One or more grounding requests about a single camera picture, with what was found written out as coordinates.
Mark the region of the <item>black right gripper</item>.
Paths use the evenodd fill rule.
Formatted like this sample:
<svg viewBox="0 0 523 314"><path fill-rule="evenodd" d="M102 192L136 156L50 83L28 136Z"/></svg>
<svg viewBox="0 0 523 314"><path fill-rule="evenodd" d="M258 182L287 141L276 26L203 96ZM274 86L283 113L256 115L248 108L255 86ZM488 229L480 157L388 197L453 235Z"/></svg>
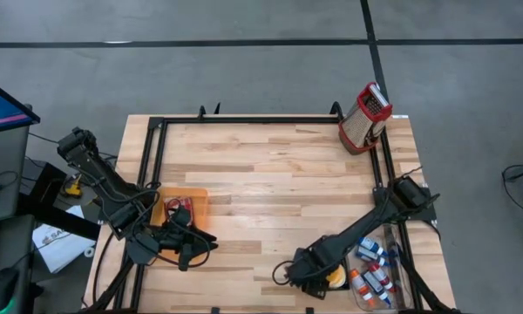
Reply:
<svg viewBox="0 0 523 314"><path fill-rule="evenodd" d="M293 262L286 268L285 277L293 285L302 285L310 281L324 279L334 272L345 272L346 261L341 260L332 265L332 249L329 246L298 248L295 251ZM327 285L305 285L303 292L319 300L326 298L329 287Z"/></svg>

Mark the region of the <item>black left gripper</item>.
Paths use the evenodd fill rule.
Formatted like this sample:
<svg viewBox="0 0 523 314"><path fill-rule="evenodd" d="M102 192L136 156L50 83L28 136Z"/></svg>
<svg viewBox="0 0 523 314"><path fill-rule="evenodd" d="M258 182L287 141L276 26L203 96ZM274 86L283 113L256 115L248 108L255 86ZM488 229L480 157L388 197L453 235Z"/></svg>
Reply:
<svg viewBox="0 0 523 314"><path fill-rule="evenodd" d="M192 250L192 243L188 237L190 231L188 223L191 221L191 213L184 207L178 207L177 209L170 208L166 214L166 220L161 224L156 235L160 247L159 252L170 249L177 253L179 255L177 262L179 270L188 270L192 252L193 257L197 257L219 247L215 242L216 237L214 235L192 226L191 230L199 238L206 241L195 243Z"/></svg>

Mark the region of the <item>white frosted donut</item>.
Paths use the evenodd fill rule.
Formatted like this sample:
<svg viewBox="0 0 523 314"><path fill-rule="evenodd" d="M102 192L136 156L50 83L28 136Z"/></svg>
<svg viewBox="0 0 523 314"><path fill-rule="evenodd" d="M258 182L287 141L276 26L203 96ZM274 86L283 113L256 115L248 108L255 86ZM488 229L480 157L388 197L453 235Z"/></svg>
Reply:
<svg viewBox="0 0 523 314"><path fill-rule="evenodd" d="M335 270L326 276L326 280L328 281L328 287L331 290L341 288L347 281L347 275L344 267L339 265Z"/></svg>

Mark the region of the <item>orange food colouring bottle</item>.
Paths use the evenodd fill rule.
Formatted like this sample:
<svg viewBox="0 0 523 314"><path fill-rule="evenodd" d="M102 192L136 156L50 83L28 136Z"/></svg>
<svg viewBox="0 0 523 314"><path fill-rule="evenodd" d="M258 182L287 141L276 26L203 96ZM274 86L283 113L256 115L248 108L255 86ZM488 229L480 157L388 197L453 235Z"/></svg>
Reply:
<svg viewBox="0 0 523 314"><path fill-rule="evenodd" d="M350 283L357 294L369 305L371 309L373 309L375 302L370 287L363 280L363 277L359 271L355 268L350 270Z"/></svg>

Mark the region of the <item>red snack packet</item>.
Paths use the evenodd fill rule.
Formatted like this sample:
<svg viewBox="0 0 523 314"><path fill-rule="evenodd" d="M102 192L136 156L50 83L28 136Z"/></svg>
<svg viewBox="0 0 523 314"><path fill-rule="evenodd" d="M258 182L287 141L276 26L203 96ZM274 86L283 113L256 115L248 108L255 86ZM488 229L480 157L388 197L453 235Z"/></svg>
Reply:
<svg viewBox="0 0 523 314"><path fill-rule="evenodd" d="M164 211L167 221L187 227L194 223L193 203L189 197L165 198Z"/></svg>

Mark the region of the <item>blue food colouring bottle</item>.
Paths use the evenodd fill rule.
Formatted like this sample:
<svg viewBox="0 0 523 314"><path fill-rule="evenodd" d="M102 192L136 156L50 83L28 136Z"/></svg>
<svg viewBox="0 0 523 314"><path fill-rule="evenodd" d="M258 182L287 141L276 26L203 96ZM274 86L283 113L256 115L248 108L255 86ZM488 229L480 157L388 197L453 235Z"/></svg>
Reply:
<svg viewBox="0 0 523 314"><path fill-rule="evenodd" d="M386 260L382 256L361 246L355 249L355 256L367 262L377 263L379 266L386 264Z"/></svg>
<svg viewBox="0 0 523 314"><path fill-rule="evenodd" d="M374 277L374 275L369 271L366 270L362 274L363 280L371 287L373 292L376 294L376 296L385 302L389 307L391 307L391 301L389 299L388 293L385 289L385 287L378 282L378 280Z"/></svg>
<svg viewBox="0 0 523 314"><path fill-rule="evenodd" d="M388 256L387 251L373 238L362 237L358 240L358 244L361 247L378 254L379 256Z"/></svg>

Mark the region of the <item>red food colouring bottle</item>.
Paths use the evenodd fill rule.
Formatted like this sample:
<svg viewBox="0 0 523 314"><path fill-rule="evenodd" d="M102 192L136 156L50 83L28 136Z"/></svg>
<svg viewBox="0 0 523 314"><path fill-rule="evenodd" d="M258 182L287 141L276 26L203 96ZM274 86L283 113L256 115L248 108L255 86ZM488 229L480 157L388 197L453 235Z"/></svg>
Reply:
<svg viewBox="0 0 523 314"><path fill-rule="evenodd" d="M382 286L393 292L395 290L394 285L387 274L382 270L378 263L372 262L368 266L370 273L382 284Z"/></svg>

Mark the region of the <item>orange translucent plastic tray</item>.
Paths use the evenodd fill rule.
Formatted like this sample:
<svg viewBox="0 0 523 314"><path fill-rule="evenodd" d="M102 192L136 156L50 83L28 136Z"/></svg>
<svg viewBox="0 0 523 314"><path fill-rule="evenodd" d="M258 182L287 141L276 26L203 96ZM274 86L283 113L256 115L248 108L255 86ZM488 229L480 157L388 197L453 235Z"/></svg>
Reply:
<svg viewBox="0 0 523 314"><path fill-rule="evenodd" d="M150 223L160 226L165 220L165 201L174 198L180 201L185 198L191 200L191 211L193 216L193 225L200 230L207 231L207 213L208 213L208 192L205 188L177 188L177 187L160 187L160 200L153 207Z"/></svg>

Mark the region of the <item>clear plastic container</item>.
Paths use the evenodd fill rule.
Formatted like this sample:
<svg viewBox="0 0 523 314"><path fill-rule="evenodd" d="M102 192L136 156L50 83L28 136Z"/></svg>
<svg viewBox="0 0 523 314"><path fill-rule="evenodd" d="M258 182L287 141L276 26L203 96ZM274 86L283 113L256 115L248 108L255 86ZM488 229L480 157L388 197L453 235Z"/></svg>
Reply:
<svg viewBox="0 0 523 314"><path fill-rule="evenodd" d="M355 249L358 246L360 246L356 245L348 253L346 259L347 274L349 275L348 281L350 284L350 299L353 302L353 304L360 311L367 314L378 312L393 312L394 310L405 309L408 305L412 305L411 293L408 292L405 287L405 274L401 266L401 263L398 259L397 227L392 224L384 224L378 229L370 232L365 237L373 238L387 251L388 256L383 256L383 258L386 260L386 264L380 267L392 281L395 290L393 292L386 290L391 301L391 307L389 307L385 302L383 302L376 296L371 287L367 284L370 287L375 302L373 309L371 309L369 305L357 294L357 292L352 288L350 283L350 270L355 268L362 275L366 270L368 270L368 266L372 262L364 261L359 257L355 256Z"/></svg>

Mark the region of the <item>yellow black plug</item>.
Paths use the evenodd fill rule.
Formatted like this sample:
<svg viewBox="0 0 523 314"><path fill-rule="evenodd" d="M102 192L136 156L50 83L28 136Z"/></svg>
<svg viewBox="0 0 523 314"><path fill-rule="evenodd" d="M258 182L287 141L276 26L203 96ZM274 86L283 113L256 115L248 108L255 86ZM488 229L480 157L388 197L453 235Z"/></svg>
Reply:
<svg viewBox="0 0 523 314"><path fill-rule="evenodd" d="M74 174L68 177L61 189L62 194L75 199L81 198L83 191L81 189L80 178L80 174Z"/></svg>

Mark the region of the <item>black stand beam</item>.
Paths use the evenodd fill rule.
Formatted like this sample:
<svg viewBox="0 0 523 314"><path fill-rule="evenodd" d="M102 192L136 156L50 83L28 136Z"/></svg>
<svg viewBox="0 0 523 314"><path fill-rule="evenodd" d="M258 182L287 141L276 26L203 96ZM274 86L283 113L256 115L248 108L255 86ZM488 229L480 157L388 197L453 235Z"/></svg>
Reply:
<svg viewBox="0 0 523 314"><path fill-rule="evenodd" d="M54 205L67 175L52 164L23 158L17 212L76 236L97 240L100 226Z"/></svg>

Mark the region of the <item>white paper bag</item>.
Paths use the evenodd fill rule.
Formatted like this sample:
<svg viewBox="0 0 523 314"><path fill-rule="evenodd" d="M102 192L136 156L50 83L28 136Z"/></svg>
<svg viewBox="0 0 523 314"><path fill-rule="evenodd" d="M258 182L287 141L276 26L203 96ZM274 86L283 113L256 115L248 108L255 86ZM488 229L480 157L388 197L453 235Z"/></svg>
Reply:
<svg viewBox="0 0 523 314"><path fill-rule="evenodd" d="M32 240L52 274L58 273L77 257L94 256L95 240L42 224L33 230Z"/></svg>

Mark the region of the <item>red metal box grater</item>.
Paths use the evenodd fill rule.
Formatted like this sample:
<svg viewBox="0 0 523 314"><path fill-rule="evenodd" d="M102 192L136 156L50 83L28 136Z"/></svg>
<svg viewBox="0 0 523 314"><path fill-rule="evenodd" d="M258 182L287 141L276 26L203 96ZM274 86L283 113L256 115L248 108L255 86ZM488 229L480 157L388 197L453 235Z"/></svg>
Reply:
<svg viewBox="0 0 523 314"><path fill-rule="evenodd" d="M345 149L357 155L373 148L392 109L393 105L381 93L378 83L370 82L365 86L338 125L339 139Z"/></svg>

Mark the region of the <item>monitor with blue screen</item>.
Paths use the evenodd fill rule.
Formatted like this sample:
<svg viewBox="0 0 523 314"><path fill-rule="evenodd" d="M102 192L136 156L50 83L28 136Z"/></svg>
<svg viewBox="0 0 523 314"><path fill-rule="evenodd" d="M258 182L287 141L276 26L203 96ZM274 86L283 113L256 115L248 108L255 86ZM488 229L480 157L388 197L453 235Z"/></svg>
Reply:
<svg viewBox="0 0 523 314"><path fill-rule="evenodd" d="M0 87L0 221L17 212L29 128L39 122L30 105Z"/></svg>

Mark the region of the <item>black aluminium table frame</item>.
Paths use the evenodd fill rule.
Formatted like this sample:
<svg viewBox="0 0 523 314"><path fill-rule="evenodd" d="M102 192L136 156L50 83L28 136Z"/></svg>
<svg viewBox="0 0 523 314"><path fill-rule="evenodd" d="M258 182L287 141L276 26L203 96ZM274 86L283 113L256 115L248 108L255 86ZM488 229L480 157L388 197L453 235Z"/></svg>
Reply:
<svg viewBox="0 0 523 314"><path fill-rule="evenodd" d="M199 119L198 115L151 116L147 122L138 179L130 187L138 190L150 188L155 194L160 192L160 171L166 147L166 133L171 124L330 124L338 126L339 123L336 115L330 114L252 116L206 114L204 119ZM402 242L397 246L398 257L403 268L407 270L409 283L414 289L411 291L413 306L409 309L402 309L398 313L461 314L459 310L440 302L429 289L413 265L412 254L405 253L409 248L408 236L402 234L401 239ZM76 314L145 314L139 312L139 289L146 266L146 261L142 261L136 252L126 247L121 269L108 289L91 306Z"/></svg>

